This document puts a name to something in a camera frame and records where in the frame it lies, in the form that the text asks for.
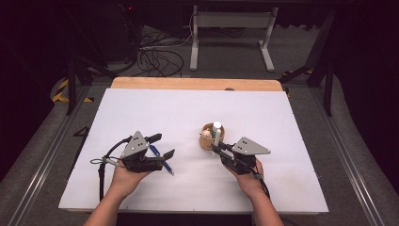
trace pen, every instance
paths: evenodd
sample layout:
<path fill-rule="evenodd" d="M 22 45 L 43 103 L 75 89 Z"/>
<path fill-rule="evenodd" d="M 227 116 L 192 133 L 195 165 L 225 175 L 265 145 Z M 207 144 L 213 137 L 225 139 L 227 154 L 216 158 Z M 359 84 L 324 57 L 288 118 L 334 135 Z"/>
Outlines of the pen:
<path fill-rule="evenodd" d="M 151 151 L 152 151 L 156 156 L 161 157 L 161 154 L 158 152 L 158 150 L 155 148 L 155 146 L 153 146 L 153 145 L 150 144 L 150 149 L 151 149 Z M 173 169 L 169 166 L 169 164 L 168 164 L 166 161 L 164 161 L 164 167 L 165 167 L 172 175 L 174 175 Z"/>

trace person's right arm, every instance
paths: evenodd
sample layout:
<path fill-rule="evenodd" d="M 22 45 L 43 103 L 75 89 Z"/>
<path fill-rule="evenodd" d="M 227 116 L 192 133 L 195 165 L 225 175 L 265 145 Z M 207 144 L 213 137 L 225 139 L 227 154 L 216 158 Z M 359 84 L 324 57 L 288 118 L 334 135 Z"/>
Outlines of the person's right arm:
<path fill-rule="evenodd" d="M 261 175 L 263 175 L 262 163 L 257 159 L 256 166 Z M 259 180 L 254 179 L 251 173 L 238 175 L 236 172 L 228 169 L 237 179 L 241 190 L 247 195 L 252 203 L 255 215 L 256 226 L 279 226 L 283 225 L 273 203 L 267 198 Z"/>

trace metal track on floor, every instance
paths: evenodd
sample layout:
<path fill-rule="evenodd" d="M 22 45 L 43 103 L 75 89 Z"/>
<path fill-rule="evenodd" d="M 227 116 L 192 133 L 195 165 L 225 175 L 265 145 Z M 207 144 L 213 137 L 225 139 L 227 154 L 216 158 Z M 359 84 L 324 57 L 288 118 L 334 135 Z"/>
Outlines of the metal track on floor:
<path fill-rule="evenodd" d="M 66 116 L 64 121 L 62 122 L 57 134 L 54 139 L 52 145 L 50 146 L 47 154 L 44 156 L 43 161 L 41 162 L 38 170 L 34 174 L 28 189 L 24 193 L 24 196 L 18 205 L 17 209 L 14 212 L 11 220 L 9 221 L 8 226 L 19 226 L 24 224 L 24 220 L 29 213 L 30 208 L 32 207 L 33 202 L 38 197 L 41 187 L 43 186 L 47 175 L 50 172 L 51 167 L 53 166 L 56 156 L 60 150 L 60 146 L 68 132 L 73 118 L 76 115 L 76 112 L 79 110 L 81 104 L 85 101 L 85 98 L 88 94 L 90 87 L 83 87 L 79 92 L 77 98 L 77 104 L 72 113 L 69 116 Z"/>
<path fill-rule="evenodd" d="M 359 198 L 361 207 L 363 208 L 364 213 L 370 222 L 370 225 L 385 226 L 385 223 L 382 220 L 381 216 L 379 215 L 378 210 L 376 209 L 376 206 L 373 202 L 373 199 L 370 196 L 369 191 L 367 190 L 363 177 L 356 168 L 355 163 L 353 162 L 349 154 L 349 151 L 346 149 L 346 146 L 343 143 L 343 139 L 340 135 L 340 132 L 337 129 L 334 120 L 327 115 L 323 107 L 322 94 L 318 89 L 312 88 L 310 90 L 311 90 L 311 96 L 313 97 L 314 101 L 317 103 L 319 110 L 322 112 L 324 116 L 325 122 L 327 123 L 328 128 L 334 139 L 334 142 L 337 146 L 338 156 L 340 157 L 341 162 L 343 163 L 343 167 L 345 168 L 345 171 L 352 184 L 352 187 L 354 188 Z"/>

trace person's left hand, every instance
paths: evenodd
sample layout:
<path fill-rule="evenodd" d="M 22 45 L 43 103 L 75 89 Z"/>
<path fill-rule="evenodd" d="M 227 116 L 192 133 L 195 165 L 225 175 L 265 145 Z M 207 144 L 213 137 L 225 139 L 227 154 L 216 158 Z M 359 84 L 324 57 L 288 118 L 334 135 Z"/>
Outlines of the person's left hand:
<path fill-rule="evenodd" d="M 120 164 L 120 167 L 115 167 L 111 187 L 109 187 L 107 193 L 113 192 L 125 199 L 137 188 L 140 181 L 152 172 L 132 172 L 123 166 L 122 161 L 119 160 L 118 164 Z"/>

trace white tabletop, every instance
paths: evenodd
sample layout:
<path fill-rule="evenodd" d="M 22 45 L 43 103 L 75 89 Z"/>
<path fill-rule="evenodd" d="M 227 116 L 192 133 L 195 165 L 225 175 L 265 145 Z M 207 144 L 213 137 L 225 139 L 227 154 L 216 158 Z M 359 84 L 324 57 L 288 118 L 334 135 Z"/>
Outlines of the white tabletop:
<path fill-rule="evenodd" d="M 108 89 L 61 198 L 59 208 L 92 211 L 99 203 L 99 165 L 116 143 L 139 130 L 161 153 L 175 149 L 165 168 L 146 177 L 120 211 L 151 213 L 250 213 L 250 202 L 217 154 L 200 148 L 201 127 L 220 121 L 233 144 L 248 137 L 271 154 L 263 162 L 265 182 L 279 213 L 327 212 L 295 116 L 283 91 Z M 119 157 L 124 145 L 111 155 Z M 147 156 L 154 156 L 149 150 Z M 114 167 L 106 165 L 104 192 Z"/>

